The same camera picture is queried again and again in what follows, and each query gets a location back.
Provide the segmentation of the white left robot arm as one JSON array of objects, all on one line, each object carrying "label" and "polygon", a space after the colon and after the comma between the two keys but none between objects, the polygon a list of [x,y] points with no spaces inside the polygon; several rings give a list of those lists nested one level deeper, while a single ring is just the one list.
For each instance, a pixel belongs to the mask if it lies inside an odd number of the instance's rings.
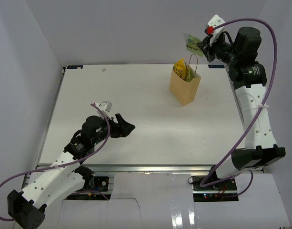
[{"label": "white left robot arm", "polygon": [[50,167],[21,191],[8,194],[8,214],[23,229],[38,228],[45,212],[55,202],[77,190],[93,187],[94,172],[83,165],[84,157],[93,153],[95,146],[108,136],[127,137],[135,129],[120,114],[115,117],[116,121],[89,116]]}]

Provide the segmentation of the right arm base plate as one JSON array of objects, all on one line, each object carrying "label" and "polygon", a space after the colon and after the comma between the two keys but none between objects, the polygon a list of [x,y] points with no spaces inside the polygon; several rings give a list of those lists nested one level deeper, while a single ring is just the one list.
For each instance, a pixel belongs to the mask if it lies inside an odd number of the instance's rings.
[{"label": "right arm base plate", "polygon": [[228,202],[239,201],[237,196],[237,186],[234,179],[223,181],[221,183],[201,187],[201,180],[205,176],[190,176],[188,183],[192,186],[194,202]]}]

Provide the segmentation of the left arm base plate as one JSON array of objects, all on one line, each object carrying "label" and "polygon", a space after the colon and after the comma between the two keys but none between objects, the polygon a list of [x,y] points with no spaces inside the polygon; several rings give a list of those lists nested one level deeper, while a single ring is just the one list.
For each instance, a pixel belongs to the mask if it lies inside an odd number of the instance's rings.
[{"label": "left arm base plate", "polygon": [[109,200],[109,177],[92,177],[86,181],[83,188],[71,194],[79,200]]}]

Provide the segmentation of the green candy packet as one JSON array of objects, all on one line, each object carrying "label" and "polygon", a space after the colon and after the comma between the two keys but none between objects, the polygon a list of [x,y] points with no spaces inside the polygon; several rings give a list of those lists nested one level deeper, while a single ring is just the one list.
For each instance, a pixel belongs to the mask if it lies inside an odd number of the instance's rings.
[{"label": "green candy packet", "polygon": [[186,49],[193,54],[203,57],[204,54],[202,50],[198,47],[198,44],[201,43],[201,40],[187,33],[184,33],[183,36],[186,42]]}]

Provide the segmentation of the aluminium table front rail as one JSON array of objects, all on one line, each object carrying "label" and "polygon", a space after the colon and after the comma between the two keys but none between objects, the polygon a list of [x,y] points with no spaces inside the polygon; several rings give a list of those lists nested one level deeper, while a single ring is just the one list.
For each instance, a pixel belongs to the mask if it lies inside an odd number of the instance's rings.
[{"label": "aluminium table front rail", "polygon": [[86,164],[95,172],[170,172],[197,173],[209,172],[211,165],[96,165]]}]

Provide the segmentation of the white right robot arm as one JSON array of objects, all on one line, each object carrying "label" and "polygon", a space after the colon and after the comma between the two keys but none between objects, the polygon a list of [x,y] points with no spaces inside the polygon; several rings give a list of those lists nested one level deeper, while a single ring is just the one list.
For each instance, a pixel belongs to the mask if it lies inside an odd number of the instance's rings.
[{"label": "white right robot arm", "polygon": [[241,138],[244,147],[233,146],[230,156],[212,167],[208,178],[203,180],[214,190],[220,190],[226,179],[244,170],[271,165],[286,155],[285,148],[279,147],[273,136],[264,101],[269,87],[265,68],[256,61],[262,42],[260,31],[242,27],[234,41],[227,42],[226,37],[229,37],[226,31],[217,37],[210,34],[197,45],[209,62],[218,59],[228,66],[245,133]]}]

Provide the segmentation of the yellow M&M packet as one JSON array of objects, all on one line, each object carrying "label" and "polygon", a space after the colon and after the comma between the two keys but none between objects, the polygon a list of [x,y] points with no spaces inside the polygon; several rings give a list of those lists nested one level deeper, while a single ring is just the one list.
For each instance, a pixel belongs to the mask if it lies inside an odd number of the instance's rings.
[{"label": "yellow M&M packet", "polygon": [[178,65],[174,65],[172,69],[179,77],[181,77],[181,68]]},{"label": "yellow M&M packet", "polygon": [[186,74],[187,74],[187,66],[186,66],[186,61],[184,59],[180,59],[176,65],[178,65],[181,68],[181,79],[185,80]]}]

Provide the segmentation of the brown paper bag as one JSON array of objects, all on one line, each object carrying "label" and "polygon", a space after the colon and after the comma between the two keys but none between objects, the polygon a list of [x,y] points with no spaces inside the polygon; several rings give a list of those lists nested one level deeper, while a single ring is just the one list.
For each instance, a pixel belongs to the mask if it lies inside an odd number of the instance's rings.
[{"label": "brown paper bag", "polygon": [[[196,66],[195,69],[191,67],[191,58],[196,57]],[[182,80],[172,69],[171,79],[169,84],[169,90],[175,95],[177,100],[180,102],[182,106],[185,106],[195,99],[197,90],[199,88],[201,82],[201,76],[199,76],[196,72],[198,68],[198,57],[196,54],[191,54],[189,58],[189,62],[186,63],[187,72],[191,72],[191,81],[186,82]]]}]

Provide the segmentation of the light green sachet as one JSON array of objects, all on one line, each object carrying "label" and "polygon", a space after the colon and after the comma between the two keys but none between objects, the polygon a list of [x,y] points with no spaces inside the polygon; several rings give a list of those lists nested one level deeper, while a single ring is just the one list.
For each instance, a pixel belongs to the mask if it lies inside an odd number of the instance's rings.
[{"label": "light green sachet", "polygon": [[191,72],[190,71],[187,72],[185,81],[186,82],[190,82],[191,81]]}]

